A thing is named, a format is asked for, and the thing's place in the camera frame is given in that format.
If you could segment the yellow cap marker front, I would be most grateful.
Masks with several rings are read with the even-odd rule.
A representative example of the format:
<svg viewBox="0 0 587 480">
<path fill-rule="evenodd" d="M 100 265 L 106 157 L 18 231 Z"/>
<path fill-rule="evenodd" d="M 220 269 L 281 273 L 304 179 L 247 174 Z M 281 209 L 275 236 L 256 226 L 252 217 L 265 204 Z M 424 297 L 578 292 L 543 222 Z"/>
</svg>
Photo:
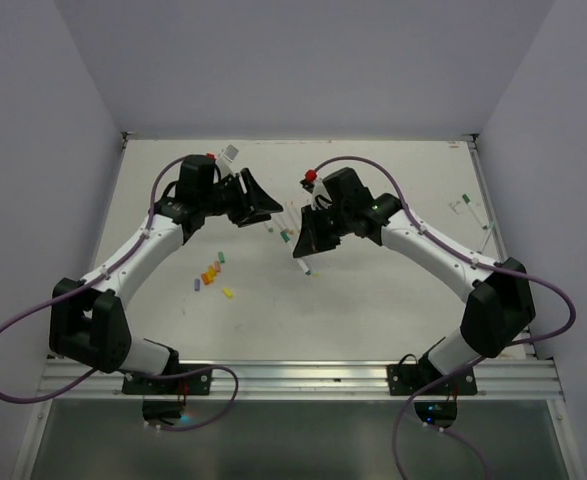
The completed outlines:
<svg viewBox="0 0 587 480">
<path fill-rule="evenodd" d="M 284 208 L 284 211 L 282 213 L 282 217 L 283 217 L 283 223 L 286 225 L 288 232 L 291 235 L 295 235 L 296 234 L 296 224 L 295 224 L 294 220 L 291 218 L 287 207 Z"/>
</svg>

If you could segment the peach cap marker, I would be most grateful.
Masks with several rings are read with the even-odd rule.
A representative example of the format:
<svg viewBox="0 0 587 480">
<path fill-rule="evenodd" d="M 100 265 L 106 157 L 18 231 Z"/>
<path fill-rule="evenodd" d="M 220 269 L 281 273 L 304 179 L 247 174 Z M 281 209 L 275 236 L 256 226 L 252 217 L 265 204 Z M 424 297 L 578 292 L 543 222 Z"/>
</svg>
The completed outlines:
<svg viewBox="0 0 587 480">
<path fill-rule="evenodd" d="M 279 215 L 273 215 L 272 216 L 272 221 L 277 225 L 277 227 L 285 232 L 285 233 L 289 233 L 288 228 L 285 226 L 285 224 L 283 223 L 283 221 L 281 220 Z"/>
</svg>

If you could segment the mint cap marker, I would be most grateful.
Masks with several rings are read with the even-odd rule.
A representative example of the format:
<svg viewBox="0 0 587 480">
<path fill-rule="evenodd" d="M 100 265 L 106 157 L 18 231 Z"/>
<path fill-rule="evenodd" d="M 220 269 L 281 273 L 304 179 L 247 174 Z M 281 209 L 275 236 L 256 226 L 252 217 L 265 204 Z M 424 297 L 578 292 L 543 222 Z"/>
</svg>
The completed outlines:
<svg viewBox="0 0 587 480">
<path fill-rule="evenodd" d="M 491 237 L 493 235 L 494 227 L 495 227 L 495 223 L 493 221 L 490 221 L 489 224 L 486 226 L 486 229 L 485 229 L 483 237 L 482 237 L 482 241 L 481 241 L 479 249 L 478 249 L 479 252 L 484 252 L 486 250 L 486 247 L 489 243 L 489 240 L 491 239 Z"/>
</svg>

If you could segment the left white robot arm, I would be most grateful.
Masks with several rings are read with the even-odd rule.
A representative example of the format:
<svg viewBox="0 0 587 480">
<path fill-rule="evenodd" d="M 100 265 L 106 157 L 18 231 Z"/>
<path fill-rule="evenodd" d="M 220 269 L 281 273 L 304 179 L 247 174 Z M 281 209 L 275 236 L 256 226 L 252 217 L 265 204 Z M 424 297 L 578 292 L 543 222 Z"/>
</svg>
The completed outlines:
<svg viewBox="0 0 587 480">
<path fill-rule="evenodd" d="M 162 393 L 180 383 L 178 354 L 131 333 L 126 317 L 130 300 L 207 218 L 225 216 L 242 228 L 283 210 L 247 168 L 235 173 L 221 160 L 202 154 L 174 163 L 179 168 L 177 180 L 164 194 L 151 194 L 136 233 L 81 279 L 63 279 L 54 287 L 49 328 L 53 353 L 104 373 L 144 374 Z"/>
</svg>

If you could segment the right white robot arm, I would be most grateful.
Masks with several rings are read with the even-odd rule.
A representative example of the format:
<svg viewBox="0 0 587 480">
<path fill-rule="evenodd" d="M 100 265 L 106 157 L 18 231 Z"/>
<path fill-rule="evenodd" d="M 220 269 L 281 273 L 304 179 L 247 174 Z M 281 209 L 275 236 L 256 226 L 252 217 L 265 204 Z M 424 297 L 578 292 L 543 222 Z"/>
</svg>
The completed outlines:
<svg viewBox="0 0 587 480">
<path fill-rule="evenodd" d="M 495 358 L 535 317 L 524 266 L 510 258 L 504 272 L 481 269 L 491 258 L 464 262 L 427 236 L 428 226 L 412 220 L 394 195 L 373 197 L 354 169 L 342 168 L 326 178 L 313 170 L 301 182 L 312 202 L 301 210 L 302 227 L 294 257 L 335 249 L 354 234 L 402 254 L 449 287 L 463 302 L 460 326 L 427 350 L 409 377 L 430 392 L 441 392 L 454 370 L 479 357 Z"/>
</svg>

